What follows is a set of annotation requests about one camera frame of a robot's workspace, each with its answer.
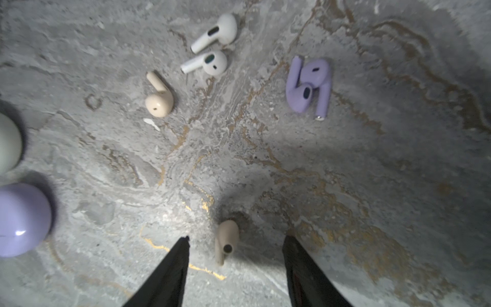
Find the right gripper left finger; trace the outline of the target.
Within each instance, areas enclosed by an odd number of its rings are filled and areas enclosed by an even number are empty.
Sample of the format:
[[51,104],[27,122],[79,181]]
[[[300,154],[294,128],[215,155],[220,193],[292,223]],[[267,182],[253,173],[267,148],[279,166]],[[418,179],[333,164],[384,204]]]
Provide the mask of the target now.
[[189,237],[181,237],[124,307],[181,307],[189,267]]

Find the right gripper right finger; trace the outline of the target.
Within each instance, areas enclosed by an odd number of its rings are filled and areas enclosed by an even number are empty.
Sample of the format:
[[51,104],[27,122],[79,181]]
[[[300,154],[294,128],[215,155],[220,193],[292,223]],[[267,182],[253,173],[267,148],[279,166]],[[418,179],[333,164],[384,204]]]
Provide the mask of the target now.
[[283,256],[292,306],[352,306],[295,237],[285,237]]

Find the beige earbud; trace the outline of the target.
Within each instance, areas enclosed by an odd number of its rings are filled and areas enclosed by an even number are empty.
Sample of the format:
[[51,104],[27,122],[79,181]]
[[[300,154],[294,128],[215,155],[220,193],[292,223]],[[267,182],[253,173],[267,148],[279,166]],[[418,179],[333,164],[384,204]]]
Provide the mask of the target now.
[[156,73],[147,72],[147,79],[156,90],[145,99],[147,110],[154,117],[164,118],[173,110],[173,94]]
[[225,258],[233,254],[240,240],[239,226],[234,220],[222,222],[215,237],[215,259],[219,266],[223,266]]

